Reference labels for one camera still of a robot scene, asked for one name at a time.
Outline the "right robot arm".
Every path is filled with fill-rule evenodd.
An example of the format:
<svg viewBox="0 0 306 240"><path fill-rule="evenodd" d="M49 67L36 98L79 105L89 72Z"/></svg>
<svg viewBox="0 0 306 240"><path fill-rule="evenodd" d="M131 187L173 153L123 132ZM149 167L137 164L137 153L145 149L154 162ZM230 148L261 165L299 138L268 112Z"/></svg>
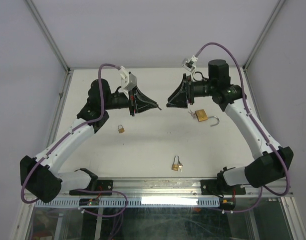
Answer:
<svg viewBox="0 0 306 240"><path fill-rule="evenodd" d="M229 66L225 60L208 63L208 77L194 81L196 58L185 61L183 68L190 74L183 75L180 85L168 97L168 108L188 108L198 97L211 97L212 101L235 123L246 140L254 161L244 167L224 168L217 174L216 187L223 194L236 185L265 187L287 177L294 157L290 147L282 147L264 128L248 107L243 89L231 84Z"/></svg>

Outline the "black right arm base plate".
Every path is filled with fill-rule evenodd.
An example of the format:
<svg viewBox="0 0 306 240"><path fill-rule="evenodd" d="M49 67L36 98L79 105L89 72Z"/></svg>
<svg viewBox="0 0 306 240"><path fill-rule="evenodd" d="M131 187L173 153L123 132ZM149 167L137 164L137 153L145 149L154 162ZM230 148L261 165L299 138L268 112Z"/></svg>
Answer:
<svg viewBox="0 0 306 240"><path fill-rule="evenodd" d="M229 186L224 182L217 179L202 179L200 180L202 195L214 195L223 197L224 195L245 195L246 190L241 188L240 185Z"/></svg>

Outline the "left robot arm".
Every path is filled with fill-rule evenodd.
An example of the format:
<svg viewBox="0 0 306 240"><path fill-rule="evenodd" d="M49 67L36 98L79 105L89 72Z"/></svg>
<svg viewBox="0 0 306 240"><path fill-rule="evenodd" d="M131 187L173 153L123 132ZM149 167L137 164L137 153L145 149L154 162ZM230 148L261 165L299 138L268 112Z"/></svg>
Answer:
<svg viewBox="0 0 306 240"><path fill-rule="evenodd" d="M109 119L108 110L129 109L131 116L157 109L157 102L144 95L137 86L127 94L111 92L105 79L94 80L86 104L77 114L64 135L35 157L24 156L20 161L21 200L29 191L38 200L48 203L62 192L93 194L98 189L98 176L86 168L60 172L61 166L88 138L95 135Z"/></svg>

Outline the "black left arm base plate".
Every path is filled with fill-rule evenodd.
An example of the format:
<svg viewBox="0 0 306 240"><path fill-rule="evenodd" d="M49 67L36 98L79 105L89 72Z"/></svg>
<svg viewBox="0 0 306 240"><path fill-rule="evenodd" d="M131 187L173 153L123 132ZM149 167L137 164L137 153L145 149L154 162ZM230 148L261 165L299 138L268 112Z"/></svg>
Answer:
<svg viewBox="0 0 306 240"><path fill-rule="evenodd" d="M91 191L91 193L89 192L84 192L84 191L80 191L80 190L70 190L69 191L69 195L70 196L87 196L87 195L100 195L100 196L111 196L112 193L111 192L104 192L103 191L111 191L113 190L113 180L112 179L98 179L96 182L93 182L90 184L90 186L88 186L87 188L85 188L86 191Z"/></svg>

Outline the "large brass padlock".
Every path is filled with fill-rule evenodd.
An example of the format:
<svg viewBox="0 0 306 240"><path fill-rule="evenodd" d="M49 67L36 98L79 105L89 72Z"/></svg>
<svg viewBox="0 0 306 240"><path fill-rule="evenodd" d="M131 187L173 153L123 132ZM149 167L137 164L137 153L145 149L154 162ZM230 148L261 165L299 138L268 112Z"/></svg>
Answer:
<svg viewBox="0 0 306 240"><path fill-rule="evenodd" d="M220 119L217 116L208 116L204 109L196 110L194 114L198 122L214 120L215 122L210 127L215 127L220 123Z"/></svg>

